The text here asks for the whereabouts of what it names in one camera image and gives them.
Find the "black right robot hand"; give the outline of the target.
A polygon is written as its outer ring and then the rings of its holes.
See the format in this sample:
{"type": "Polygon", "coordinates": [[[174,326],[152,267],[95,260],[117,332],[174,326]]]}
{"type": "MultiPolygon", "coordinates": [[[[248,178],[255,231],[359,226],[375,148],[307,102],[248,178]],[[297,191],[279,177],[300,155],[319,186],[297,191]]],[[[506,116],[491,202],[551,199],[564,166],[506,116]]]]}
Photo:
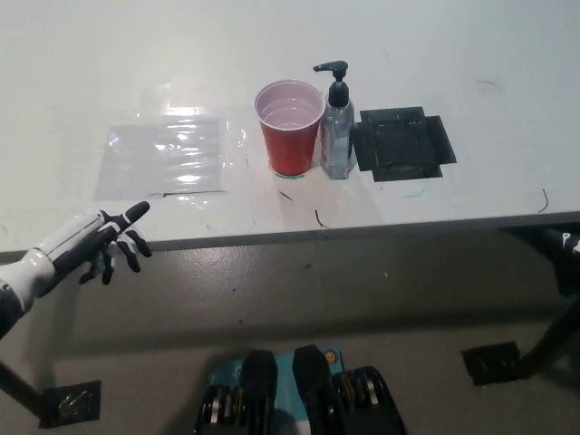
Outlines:
{"type": "Polygon", "coordinates": [[[544,231],[546,242],[557,252],[570,256],[579,255],[579,235],[569,231],[548,228],[544,231]]]}

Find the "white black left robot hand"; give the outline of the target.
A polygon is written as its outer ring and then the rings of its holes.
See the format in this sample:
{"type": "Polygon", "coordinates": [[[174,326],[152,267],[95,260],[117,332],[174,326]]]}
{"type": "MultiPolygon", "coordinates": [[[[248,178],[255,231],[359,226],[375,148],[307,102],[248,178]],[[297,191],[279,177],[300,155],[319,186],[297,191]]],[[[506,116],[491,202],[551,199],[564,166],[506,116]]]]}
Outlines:
{"type": "Polygon", "coordinates": [[[114,255],[122,253],[130,270],[140,271],[138,256],[150,257],[151,250],[133,225],[150,210],[150,203],[141,201],[119,215],[103,210],[75,217],[55,236],[42,242],[38,249],[51,261],[54,274],[37,295],[50,293],[67,275],[84,263],[89,270],[80,278],[82,284],[101,276],[107,285],[114,271],[114,255]]]}

